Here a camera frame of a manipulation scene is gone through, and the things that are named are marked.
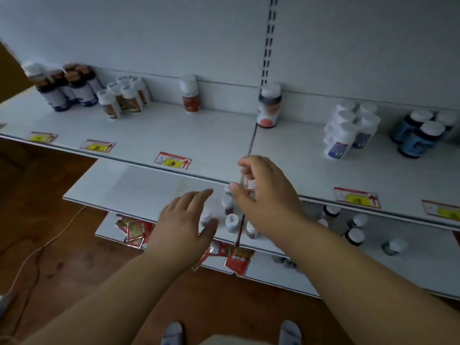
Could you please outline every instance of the hand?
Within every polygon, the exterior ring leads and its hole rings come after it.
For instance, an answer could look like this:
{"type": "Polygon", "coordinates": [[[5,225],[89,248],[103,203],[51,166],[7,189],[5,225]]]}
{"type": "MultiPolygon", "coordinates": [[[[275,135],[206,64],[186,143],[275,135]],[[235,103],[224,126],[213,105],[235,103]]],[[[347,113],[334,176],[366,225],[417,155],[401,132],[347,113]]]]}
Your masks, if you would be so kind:
{"type": "Polygon", "coordinates": [[[195,264],[210,245],[219,224],[218,219],[212,219],[198,234],[204,202],[212,193],[212,189],[187,192],[163,208],[144,254],[177,275],[195,264]]]}
{"type": "Polygon", "coordinates": [[[248,156],[239,160],[238,164],[242,167],[241,173],[249,179],[256,179],[256,199],[253,200],[238,183],[231,183],[230,190],[257,231],[276,241],[289,226],[299,220],[307,220],[293,186],[270,159],[248,156]]]}

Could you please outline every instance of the person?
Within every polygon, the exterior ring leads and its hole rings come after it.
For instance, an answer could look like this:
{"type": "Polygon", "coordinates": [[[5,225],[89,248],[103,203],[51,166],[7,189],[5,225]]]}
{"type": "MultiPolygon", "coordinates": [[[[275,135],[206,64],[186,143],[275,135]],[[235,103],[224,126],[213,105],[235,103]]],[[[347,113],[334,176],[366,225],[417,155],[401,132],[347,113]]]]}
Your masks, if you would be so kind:
{"type": "MultiPolygon", "coordinates": [[[[271,160],[249,156],[239,165],[256,179],[257,191],[254,200],[231,183],[233,198],[257,230],[296,261],[355,344],[459,343],[459,313],[307,218],[296,191],[271,160]]],[[[23,344],[130,344],[170,284],[213,239],[218,220],[200,235],[197,229],[211,193],[175,198],[162,210],[142,255],[23,344]],[[117,302],[120,295],[123,302],[117,302]]],[[[163,343],[180,345],[181,331],[180,323],[171,325],[163,343]]]]}

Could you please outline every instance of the person's left hand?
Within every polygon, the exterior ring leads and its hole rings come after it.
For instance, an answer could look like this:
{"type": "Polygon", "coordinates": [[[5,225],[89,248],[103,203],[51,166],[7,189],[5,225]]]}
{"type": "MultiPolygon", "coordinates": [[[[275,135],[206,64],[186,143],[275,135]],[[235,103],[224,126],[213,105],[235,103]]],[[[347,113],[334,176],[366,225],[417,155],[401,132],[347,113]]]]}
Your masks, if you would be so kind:
{"type": "Polygon", "coordinates": [[[212,189],[187,192],[163,208],[144,254],[173,274],[192,267],[210,245],[219,224],[218,219],[212,219],[198,234],[204,202],[212,193],[212,189]]]}

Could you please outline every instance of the white slipper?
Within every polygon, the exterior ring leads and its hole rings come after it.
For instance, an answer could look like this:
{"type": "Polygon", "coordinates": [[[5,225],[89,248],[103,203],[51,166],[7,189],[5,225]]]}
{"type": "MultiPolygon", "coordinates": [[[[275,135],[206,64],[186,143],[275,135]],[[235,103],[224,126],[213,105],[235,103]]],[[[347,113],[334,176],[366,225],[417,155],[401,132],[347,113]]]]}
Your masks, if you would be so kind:
{"type": "Polygon", "coordinates": [[[301,345],[302,333],[297,324],[290,320],[281,323],[280,340],[278,345],[301,345]]]}
{"type": "Polygon", "coordinates": [[[180,322],[170,323],[161,337],[161,345],[183,345],[184,330],[180,322]]]}

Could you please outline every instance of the person's right hand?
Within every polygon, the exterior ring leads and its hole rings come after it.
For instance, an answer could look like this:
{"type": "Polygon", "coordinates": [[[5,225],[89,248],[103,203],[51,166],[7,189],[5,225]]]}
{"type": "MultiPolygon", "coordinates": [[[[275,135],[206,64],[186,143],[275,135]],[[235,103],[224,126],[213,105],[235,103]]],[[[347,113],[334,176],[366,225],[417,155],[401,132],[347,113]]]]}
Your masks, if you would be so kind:
{"type": "Polygon", "coordinates": [[[285,230],[308,220],[294,187],[270,159],[248,156],[239,160],[241,173],[256,179],[256,199],[238,183],[230,183],[233,199],[257,231],[276,241],[285,230]]]}

